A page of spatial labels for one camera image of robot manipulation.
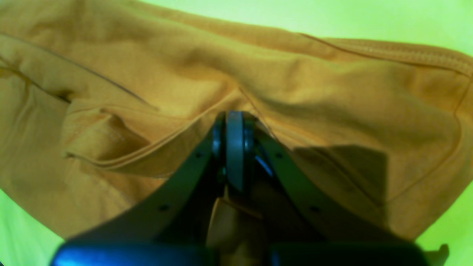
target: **green background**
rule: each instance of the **green background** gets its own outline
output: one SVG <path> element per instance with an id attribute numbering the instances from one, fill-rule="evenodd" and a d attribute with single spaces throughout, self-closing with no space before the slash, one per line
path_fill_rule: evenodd
<path id="1" fill-rule="evenodd" d="M 473 0 L 146 0 L 182 11 L 307 33 L 435 45 L 473 56 Z M 446 266 L 473 266 L 473 184 L 417 243 L 438 250 Z M 46 266 L 63 239 L 0 190 L 0 260 Z"/>

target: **cloth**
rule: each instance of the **cloth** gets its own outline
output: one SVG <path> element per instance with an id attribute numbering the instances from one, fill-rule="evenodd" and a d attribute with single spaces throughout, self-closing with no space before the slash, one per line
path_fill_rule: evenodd
<path id="1" fill-rule="evenodd" d="M 472 73 L 427 45 L 3 0 L 0 188 L 68 238 L 159 189 L 220 111 L 241 110 L 340 205 L 414 240 L 472 180 Z"/>

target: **folded fabric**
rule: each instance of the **folded fabric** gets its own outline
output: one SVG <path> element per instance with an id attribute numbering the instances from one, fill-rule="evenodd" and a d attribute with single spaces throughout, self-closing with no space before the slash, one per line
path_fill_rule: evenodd
<path id="1" fill-rule="evenodd" d="M 473 178 L 472 75 L 472 57 L 427 45 L 3 0 L 0 188 L 68 238 L 159 189 L 240 110 L 340 205 L 414 240 Z"/>

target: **screw hole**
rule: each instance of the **screw hole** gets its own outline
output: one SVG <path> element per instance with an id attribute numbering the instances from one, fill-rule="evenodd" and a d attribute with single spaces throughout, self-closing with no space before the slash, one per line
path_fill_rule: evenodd
<path id="1" fill-rule="evenodd" d="M 165 211 L 169 210 L 169 207 L 170 207 L 169 204 L 163 204 L 159 207 L 159 210 L 161 212 L 165 212 Z"/>
<path id="2" fill-rule="evenodd" d="M 321 212 L 320 208 L 317 207 L 317 206 L 310 206 L 310 210 L 315 212 L 315 213 L 320 213 Z"/>

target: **green surface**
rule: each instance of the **green surface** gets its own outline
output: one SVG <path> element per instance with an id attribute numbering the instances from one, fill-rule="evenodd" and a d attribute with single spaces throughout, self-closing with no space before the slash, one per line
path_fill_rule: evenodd
<path id="1" fill-rule="evenodd" d="M 231 21 L 315 36 L 429 44 L 473 56 L 471 0 L 148 0 Z M 473 185 L 422 236 L 424 250 L 447 243 L 446 266 L 473 265 Z M 0 260 L 46 266 L 63 242 L 0 191 Z"/>

